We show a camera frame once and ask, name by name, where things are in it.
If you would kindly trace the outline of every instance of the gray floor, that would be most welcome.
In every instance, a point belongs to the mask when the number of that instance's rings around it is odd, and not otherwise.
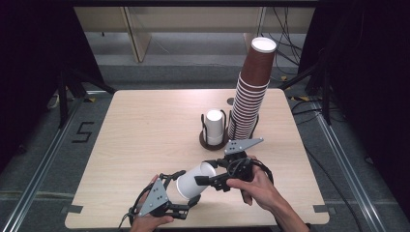
[[[291,36],[294,44],[303,47],[304,35]],[[88,33],[87,37],[105,82],[117,89],[235,88],[238,73],[247,55],[241,34],[154,34],[144,62],[135,63],[126,34],[106,33],[103,37],[100,33]],[[282,45],[279,49],[291,59],[297,58],[288,47]],[[277,57],[270,87],[279,86],[283,77],[291,78],[296,71],[295,64]],[[290,100],[290,97],[305,95],[304,87],[307,81],[304,80],[285,91],[290,107],[300,102]],[[85,87],[87,90],[98,90],[91,85]],[[70,231],[64,225],[64,209],[73,200],[110,101],[109,95],[96,95],[92,101],[80,104],[18,231]],[[332,101],[332,108],[332,130],[335,131],[366,195],[380,216],[385,231],[410,231],[407,218],[379,173],[365,161],[366,151],[342,113],[337,110],[336,99]],[[299,104],[294,112],[309,109],[312,109],[311,103],[304,102]],[[372,227],[368,225],[369,220],[363,214],[359,201],[346,181],[334,150],[319,124],[320,117],[316,112],[294,116],[304,144],[315,157],[309,158],[331,215],[329,223],[314,227],[317,231],[359,231],[353,217],[356,215],[363,231],[372,231]],[[77,134],[78,128],[84,122],[93,122],[83,126],[85,130],[92,132],[88,142],[73,143],[85,138],[83,134]],[[57,132],[58,124],[58,107],[51,108],[24,144],[27,152],[15,156],[1,174],[1,225],[7,221],[19,197],[29,185]],[[337,184],[340,192],[330,180]],[[353,213],[344,200],[351,206]],[[278,231],[278,228],[273,227],[272,230]]]

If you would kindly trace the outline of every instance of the wooden table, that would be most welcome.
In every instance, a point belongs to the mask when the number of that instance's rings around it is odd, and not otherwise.
[[[137,195],[155,174],[191,170],[204,160],[223,158],[223,149],[209,151],[199,143],[201,114],[210,108],[226,113],[235,89],[118,91],[105,116],[99,137],[75,194],[78,213],[68,213],[66,226],[114,228]],[[273,172],[275,185],[303,221],[324,224],[324,205],[301,137],[285,95],[269,89],[259,111],[254,137],[264,141],[247,150]],[[167,194],[173,203],[187,203],[171,182]],[[164,227],[270,226],[273,216],[257,204],[244,204],[241,193],[206,188],[186,220]]]

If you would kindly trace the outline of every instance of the person's arm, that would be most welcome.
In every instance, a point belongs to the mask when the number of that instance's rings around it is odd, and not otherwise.
[[[271,212],[284,231],[309,231],[305,223],[280,195],[260,167],[256,165],[253,167],[253,176],[253,181],[251,182],[229,179],[226,183],[232,188],[242,189],[244,191],[244,200],[247,204],[252,205],[252,199],[255,199],[262,209]]]
[[[151,183],[154,183],[158,179],[158,175],[154,176],[151,180]],[[141,202],[144,202],[147,198],[148,192],[141,198]],[[135,217],[132,222],[132,228],[130,232],[152,232],[158,226],[162,224],[167,224],[174,221],[174,218],[171,216],[164,217],[153,217],[150,214],[144,217]]]

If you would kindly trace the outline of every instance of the stack of paper cups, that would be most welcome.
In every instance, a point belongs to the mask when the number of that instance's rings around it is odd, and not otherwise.
[[[230,139],[248,139],[268,88],[277,45],[268,38],[255,38],[236,86],[228,127]]]

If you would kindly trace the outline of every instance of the metal rail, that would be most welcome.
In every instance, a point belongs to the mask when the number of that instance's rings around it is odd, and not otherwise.
[[[321,108],[320,103],[317,101],[314,101],[312,103],[312,108],[314,109]],[[337,139],[337,136],[335,132],[333,131],[332,126],[327,124],[326,120],[323,118],[322,115],[318,115],[317,120],[326,138],[328,139],[329,144],[331,145],[331,148],[335,154],[337,162],[344,174],[344,177],[347,180],[347,183],[352,189],[353,195],[355,196],[371,231],[374,231],[374,232],[386,231],[386,228],[376,208],[371,202],[368,194],[365,191],[365,188],[363,187],[361,181],[359,180],[358,175],[353,169],[353,166],[351,165],[349,158],[344,153],[343,148],[341,147]]]
[[[28,210],[30,209],[31,204],[33,203],[36,193],[42,184],[45,175],[47,174],[49,167],[52,165],[56,154],[61,147],[62,142],[67,134],[67,130],[70,127],[72,119],[80,107],[83,99],[75,99],[73,105],[69,112],[69,118],[67,119],[66,124],[58,129],[56,132],[48,150],[45,152],[44,157],[37,167],[36,172],[34,173],[30,183],[28,184],[25,191],[21,194],[20,199],[18,200],[13,212],[10,214],[5,226],[3,227],[3,232],[14,232],[17,231],[23,222],[25,216],[27,215]]]

